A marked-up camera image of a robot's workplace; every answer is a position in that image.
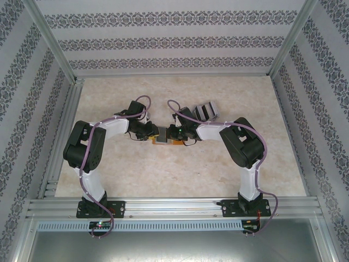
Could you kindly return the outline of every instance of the purple cable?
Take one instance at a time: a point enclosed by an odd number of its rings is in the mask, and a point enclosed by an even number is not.
[[[97,200],[95,200],[95,199],[87,192],[86,187],[83,185],[83,181],[82,181],[83,169],[84,169],[84,167],[85,167],[85,165],[86,165],[86,161],[87,161],[87,158],[88,158],[88,152],[89,152],[89,149],[90,149],[90,147],[91,147],[91,140],[92,140],[93,132],[94,132],[94,130],[96,129],[96,127],[99,126],[100,124],[103,124],[103,123],[106,123],[106,122],[109,122],[109,121],[112,121],[112,120],[115,120],[115,119],[137,117],[137,116],[141,116],[141,115],[143,115],[143,114],[146,114],[147,111],[149,110],[150,106],[152,105],[152,100],[151,100],[151,98],[150,98],[149,96],[144,95],[144,96],[138,97],[138,98],[136,99],[136,101],[138,101],[140,98],[143,98],[143,97],[146,97],[146,98],[148,98],[148,100],[149,100],[149,105],[146,107],[146,109],[145,109],[143,112],[141,112],[141,113],[139,113],[139,114],[136,114],[136,115],[131,115],[131,116],[115,116],[115,117],[109,117],[109,118],[107,118],[107,119],[104,119],[104,120],[102,120],[102,121],[96,123],[96,124],[92,127],[91,133],[90,133],[89,138],[88,138],[88,143],[87,143],[87,148],[86,148],[86,151],[85,151],[85,156],[83,157],[83,161],[82,161],[82,164],[81,164],[81,167],[80,167],[80,170],[79,170],[79,174],[80,174],[80,175],[79,175],[79,178],[80,178],[80,185],[81,185],[81,188],[82,188],[82,190],[84,191],[84,193],[85,193],[94,203],[96,203],[98,206],[100,206],[102,209],[104,209],[104,210],[109,214],[109,216],[110,216],[110,218],[111,218],[111,219],[110,219],[110,220],[111,220],[111,224],[112,224],[111,227],[110,227],[110,229],[109,229],[105,234],[103,234],[103,235],[101,235],[101,236],[98,236],[98,239],[101,239],[101,238],[103,238],[103,237],[106,237],[106,236],[109,235],[110,232],[113,230],[113,228],[114,228],[114,217],[113,217],[113,214],[112,214],[105,206],[103,206],[102,204],[100,204]],[[92,235],[93,238],[95,237],[95,235],[93,234],[93,232],[94,232],[95,229],[96,229],[96,228],[93,228],[92,231],[91,231],[91,235]]]
[[[180,110],[180,104],[179,104],[177,101],[172,100],[172,99],[170,99],[170,100],[167,101],[167,105],[169,106],[169,108],[171,108],[177,115],[180,115],[180,116],[182,116],[182,117],[184,117],[184,118],[186,118],[186,119],[189,119],[189,120],[191,120],[191,121],[193,121],[193,122],[196,122],[196,123],[198,123],[198,124],[207,124],[207,125],[209,125],[210,123],[212,123],[212,122],[201,122],[201,121],[199,121],[199,120],[196,120],[196,119],[193,119],[193,118],[188,117],[188,116],[186,116],[186,115],[183,115],[183,114],[181,114],[180,112],[178,112],[178,110],[175,110],[175,109],[170,105],[170,102],[173,102],[173,103],[177,104],[179,110]],[[234,123],[234,122],[225,122],[225,123],[214,122],[214,124],[218,124],[218,125],[220,125],[220,126],[225,126],[225,125],[228,124],[228,125],[231,125],[231,126],[236,126],[236,127],[245,128],[245,129],[247,129],[247,130],[253,132],[254,134],[256,134],[256,135],[258,136],[258,138],[261,140],[262,144],[263,144],[263,147],[264,147],[264,155],[263,155],[262,159],[260,160],[260,162],[256,165],[255,186],[256,186],[257,190],[258,190],[260,193],[265,194],[265,195],[271,195],[271,196],[273,196],[273,197],[275,198],[275,209],[274,209],[272,215],[270,216],[270,218],[268,219],[268,221],[266,222],[266,224],[264,225],[264,227],[263,227],[262,229],[260,229],[258,232],[253,233],[253,236],[254,236],[254,235],[259,234],[260,232],[262,232],[262,231],[267,227],[267,225],[272,221],[272,219],[273,219],[273,217],[274,217],[274,215],[275,215],[275,213],[276,213],[276,210],[278,209],[278,206],[279,206],[279,199],[278,199],[278,197],[277,197],[275,194],[273,194],[273,193],[269,193],[269,192],[265,192],[265,191],[261,190],[261,189],[259,188],[259,185],[258,185],[258,168],[260,167],[260,165],[264,162],[265,158],[267,157],[267,153],[268,153],[267,143],[266,143],[266,141],[264,140],[264,138],[262,137],[262,135],[261,135],[260,133],[258,133],[258,132],[257,132],[256,130],[254,130],[253,128],[250,128],[250,127],[248,127],[248,126],[245,126],[244,124],[238,124],[238,123]]]

